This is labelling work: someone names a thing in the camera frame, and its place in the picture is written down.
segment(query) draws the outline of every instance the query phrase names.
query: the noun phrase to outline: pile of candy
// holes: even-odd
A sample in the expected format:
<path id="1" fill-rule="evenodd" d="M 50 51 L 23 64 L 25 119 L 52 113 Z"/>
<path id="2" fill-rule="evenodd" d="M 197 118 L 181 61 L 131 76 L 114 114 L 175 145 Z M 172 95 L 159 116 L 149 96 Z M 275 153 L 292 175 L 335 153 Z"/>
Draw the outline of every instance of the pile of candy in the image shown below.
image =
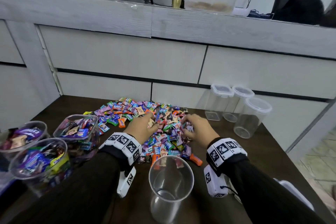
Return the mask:
<path id="1" fill-rule="evenodd" d="M 1 150 L 11 150 L 24 146 L 43 135 L 43 130 L 33 128 L 11 128 L 6 141 L 0 146 Z"/>
<path id="2" fill-rule="evenodd" d="M 70 157 L 87 160 L 97 152 L 99 144 L 97 122 L 95 116 L 71 115 L 59 125 L 54 136 L 66 141 Z"/>
<path id="3" fill-rule="evenodd" d="M 191 153 L 190 140 L 188 138 L 183 140 L 181 137 L 183 128 L 194 131 L 190 122 L 181 124 L 183 116 L 188 113 L 187 108 L 151 101 L 135 102 L 131 98 L 123 97 L 119 101 L 107 103 L 107 106 L 103 105 L 94 112 L 85 112 L 84 114 L 98 116 L 100 133 L 103 134 L 109 130 L 107 124 L 125 128 L 126 120 L 131 121 L 134 117 L 146 113 L 153 113 L 155 117 L 155 120 L 149 121 L 148 127 L 158 123 L 159 130 L 142 145 L 139 163 L 151 163 L 159 157 L 175 155 L 190 159 L 199 166 L 202 164 L 202 161 Z"/>
<path id="4" fill-rule="evenodd" d="M 55 143 L 31 147 L 18 167 L 18 173 L 25 176 L 43 173 L 60 162 L 63 155 L 64 149 Z"/>

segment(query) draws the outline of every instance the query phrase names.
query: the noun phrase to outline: plastic lid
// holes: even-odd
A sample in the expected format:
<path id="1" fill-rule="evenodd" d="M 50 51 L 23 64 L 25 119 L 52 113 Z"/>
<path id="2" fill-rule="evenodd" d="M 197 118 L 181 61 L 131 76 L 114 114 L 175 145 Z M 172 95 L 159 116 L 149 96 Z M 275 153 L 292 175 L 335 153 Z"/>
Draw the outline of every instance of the plastic lid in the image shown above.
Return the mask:
<path id="1" fill-rule="evenodd" d="M 246 105 L 261 113 L 269 113 L 272 110 L 272 106 L 265 100 L 260 98 L 247 98 Z"/>
<path id="2" fill-rule="evenodd" d="M 254 92 L 250 90 L 249 88 L 245 88 L 241 86 L 234 86 L 232 90 L 234 94 L 242 98 L 250 98 L 254 96 Z"/>
<path id="3" fill-rule="evenodd" d="M 231 87 L 227 85 L 212 84 L 211 92 L 215 94 L 216 96 L 219 96 L 222 98 L 233 97 L 234 95 Z"/>

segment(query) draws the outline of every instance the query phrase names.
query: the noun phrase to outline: drawer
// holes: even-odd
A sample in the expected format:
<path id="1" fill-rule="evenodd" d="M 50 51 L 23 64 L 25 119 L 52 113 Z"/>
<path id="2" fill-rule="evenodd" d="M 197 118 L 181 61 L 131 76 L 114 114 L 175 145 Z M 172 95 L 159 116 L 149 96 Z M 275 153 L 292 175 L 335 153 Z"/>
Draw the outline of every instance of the drawer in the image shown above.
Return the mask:
<path id="1" fill-rule="evenodd" d="M 0 62 L 24 64 L 4 20 L 0 20 Z"/>
<path id="2" fill-rule="evenodd" d="M 199 83 L 334 99 L 336 62 L 209 46 Z"/>
<path id="3" fill-rule="evenodd" d="M 205 45 L 40 26 L 54 67 L 197 83 Z"/>
<path id="4" fill-rule="evenodd" d="M 204 109 L 209 93 L 210 90 L 206 89 L 153 83 L 152 100 L 181 107 Z M 273 107 L 263 123 L 283 150 L 287 150 L 327 106 L 324 102 L 261 95 L 257 97 L 266 100 Z M 243 105 L 244 102 L 240 101 L 235 112 L 240 112 Z"/>
<path id="5" fill-rule="evenodd" d="M 150 82 L 71 73 L 57 73 L 57 77 L 64 95 L 111 100 L 130 97 L 135 101 L 145 101 L 151 98 Z"/>
<path id="6" fill-rule="evenodd" d="M 0 130 L 17 128 L 45 106 L 28 69 L 0 65 Z"/>

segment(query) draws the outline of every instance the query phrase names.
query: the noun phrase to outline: dark brown table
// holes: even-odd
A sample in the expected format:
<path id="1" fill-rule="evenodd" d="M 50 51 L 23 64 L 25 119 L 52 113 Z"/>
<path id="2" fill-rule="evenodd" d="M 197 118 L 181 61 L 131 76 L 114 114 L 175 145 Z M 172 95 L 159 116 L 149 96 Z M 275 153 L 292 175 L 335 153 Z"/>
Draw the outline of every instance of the dark brown table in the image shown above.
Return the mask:
<path id="1" fill-rule="evenodd" d="M 85 111 L 95 111 L 108 99 L 94 99 L 74 96 L 61 96 L 46 109 L 40 112 L 33 120 L 44 121 L 48 125 L 50 135 L 65 117 L 72 114 L 82 114 Z M 189 113 L 196 113 L 202 117 L 203 110 L 188 109 Z M 261 124 L 250 139 L 242 139 L 233 132 L 233 123 L 211 121 L 211 126 L 222 137 L 235 139 L 248 153 L 250 161 L 260 170 L 272 178 L 291 182 L 314 206 L 315 212 L 327 223 L 336 223 L 330 211 L 313 191 L 308 182 L 297 170 L 296 166 L 281 149 L 263 124 Z M 110 130 L 101 136 L 105 141 L 114 132 L 122 129 L 109 126 Z M 176 219 L 176 223 L 251 223 L 244 207 L 229 194 L 225 198 L 212 198 L 207 192 L 203 169 L 206 150 L 196 142 L 191 144 L 192 152 L 203 160 L 201 167 L 190 162 L 195 177 L 195 185 L 191 195 L 185 200 Z M 149 164 L 136 164 L 136 176 L 128 194 L 118 198 L 112 209 L 110 207 L 104 218 L 104 223 L 155 223 L 149 212 L 151 189 L 148 182 Z"/>

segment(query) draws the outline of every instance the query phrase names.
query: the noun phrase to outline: floor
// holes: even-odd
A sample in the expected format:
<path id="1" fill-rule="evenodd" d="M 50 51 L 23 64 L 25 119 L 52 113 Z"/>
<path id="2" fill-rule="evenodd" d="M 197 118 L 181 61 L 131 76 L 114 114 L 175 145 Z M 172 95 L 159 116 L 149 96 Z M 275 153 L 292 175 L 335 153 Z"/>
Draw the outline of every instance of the floor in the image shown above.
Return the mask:
<path id="1" fill-rule="evenodd" d="M 331 188 L 336 184 L 336 127 L 295 165 L 327 207 L 335 210 Z"/>

